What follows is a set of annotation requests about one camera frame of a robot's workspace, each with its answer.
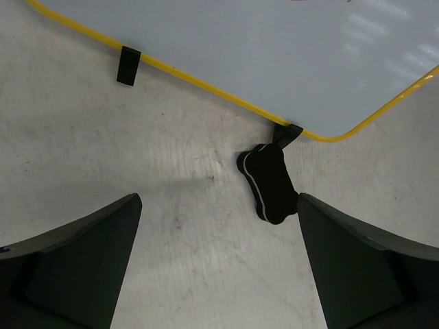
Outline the black bone-shaped eraser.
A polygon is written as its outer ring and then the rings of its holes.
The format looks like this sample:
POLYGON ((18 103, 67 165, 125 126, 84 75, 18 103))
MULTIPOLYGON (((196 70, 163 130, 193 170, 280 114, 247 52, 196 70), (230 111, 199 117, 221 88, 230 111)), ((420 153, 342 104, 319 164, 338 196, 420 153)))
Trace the black bone-shaped eraser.
POLYGON ((250 185, 258 217, 278 225, 297 213, 298 192, 277 144, 259 144, 237 157, 237 168, 250 185))

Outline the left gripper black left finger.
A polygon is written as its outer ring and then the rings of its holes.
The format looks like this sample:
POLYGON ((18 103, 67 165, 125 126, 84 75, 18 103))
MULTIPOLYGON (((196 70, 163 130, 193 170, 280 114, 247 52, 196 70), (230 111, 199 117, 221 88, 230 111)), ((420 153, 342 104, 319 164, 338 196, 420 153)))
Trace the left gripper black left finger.
POLYGON ((2 328, 109 328, 141 218, 133 193, 1 247, 2 328))

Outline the yellow framed whiteboard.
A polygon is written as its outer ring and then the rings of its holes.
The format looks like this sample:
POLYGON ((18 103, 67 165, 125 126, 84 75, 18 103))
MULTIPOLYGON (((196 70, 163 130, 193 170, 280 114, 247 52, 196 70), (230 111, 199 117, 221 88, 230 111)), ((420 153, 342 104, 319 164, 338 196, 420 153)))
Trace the yellow framed whiteboard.
POLYGON ((348 138, 438 75, 437 1, 32 1, 42 15, 309 138, 348 138))

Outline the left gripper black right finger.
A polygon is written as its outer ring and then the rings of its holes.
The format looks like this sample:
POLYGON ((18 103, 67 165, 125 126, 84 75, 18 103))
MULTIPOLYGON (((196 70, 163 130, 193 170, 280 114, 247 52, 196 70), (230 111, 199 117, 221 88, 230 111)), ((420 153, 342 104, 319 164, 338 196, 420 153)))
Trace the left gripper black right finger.
POLYGON ((300 194, 297 207, 328 328, 438 327, 438 248, 309 194, 300 194))

